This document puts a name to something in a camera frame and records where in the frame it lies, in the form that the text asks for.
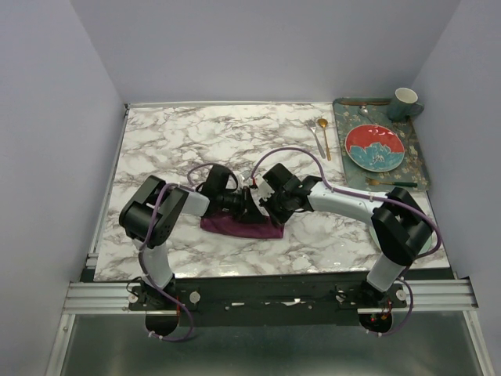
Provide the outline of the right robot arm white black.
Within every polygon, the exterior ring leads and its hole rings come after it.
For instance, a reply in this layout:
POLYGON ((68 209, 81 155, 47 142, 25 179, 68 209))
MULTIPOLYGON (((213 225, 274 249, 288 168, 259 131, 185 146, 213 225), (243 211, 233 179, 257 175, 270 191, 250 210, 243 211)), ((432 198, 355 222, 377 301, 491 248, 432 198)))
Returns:
POLYGON ((254 178, 259 203, 277 225, 300 211, 343 215, 370 226, 381 255, 361 283, 359 294, 371 307, 388 298, 388 290, 431 241, 434 227, 410 193, 394 188, 390 193, 328 187, 319 177, 300 180, 282 164, 254 178))

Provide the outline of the purple cloth napkin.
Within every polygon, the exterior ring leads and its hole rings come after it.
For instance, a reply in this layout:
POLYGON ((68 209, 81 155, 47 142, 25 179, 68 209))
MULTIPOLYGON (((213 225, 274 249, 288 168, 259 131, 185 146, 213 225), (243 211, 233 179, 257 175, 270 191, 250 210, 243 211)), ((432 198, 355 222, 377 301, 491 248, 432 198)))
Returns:
POLYGON ((229 237, 250 239, 282 239, 284 226, 276 226, 268 216, 263 217, 263 223, 243 223, 226 213, 218 213, 200 220, 200 228, 210 233, 229 237))

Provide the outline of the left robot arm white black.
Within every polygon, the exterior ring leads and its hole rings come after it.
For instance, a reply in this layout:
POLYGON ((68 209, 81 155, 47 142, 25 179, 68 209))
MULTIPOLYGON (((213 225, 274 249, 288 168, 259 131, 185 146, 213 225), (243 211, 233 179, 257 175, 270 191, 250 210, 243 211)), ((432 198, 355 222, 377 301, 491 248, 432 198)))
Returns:
POLYGON ((210 164, 208 177, 191 189, 149 176, 119 215, 119 225, 139 251, 144 281, 150 286, 147 301, 156 309, 173 302, 168 284, 174 274, 165 245, 181 214, 200 218, 200 227, 210 233, 250 239, 279 239, 283 228, 272 224, 254 203, 249 186, 229 188, 238 178, 229 168, 210 164))

